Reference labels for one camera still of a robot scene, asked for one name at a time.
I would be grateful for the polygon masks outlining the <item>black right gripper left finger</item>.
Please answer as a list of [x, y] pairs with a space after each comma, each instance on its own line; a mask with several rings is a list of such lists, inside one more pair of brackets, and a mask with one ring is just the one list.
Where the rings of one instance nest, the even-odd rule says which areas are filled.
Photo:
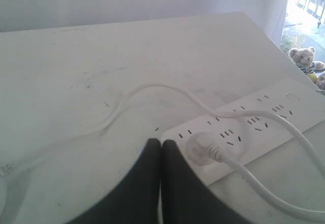
[[160, 163], [161, 143], [150, 138], [114, 189], [69, 223], [158, 223]]

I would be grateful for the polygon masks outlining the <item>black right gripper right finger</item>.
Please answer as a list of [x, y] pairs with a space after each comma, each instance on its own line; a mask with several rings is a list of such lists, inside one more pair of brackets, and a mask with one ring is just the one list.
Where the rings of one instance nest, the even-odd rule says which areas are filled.
[[162, 144], [161, 199], [164, 223], [250, 223], [199, 180], [173, 140]]

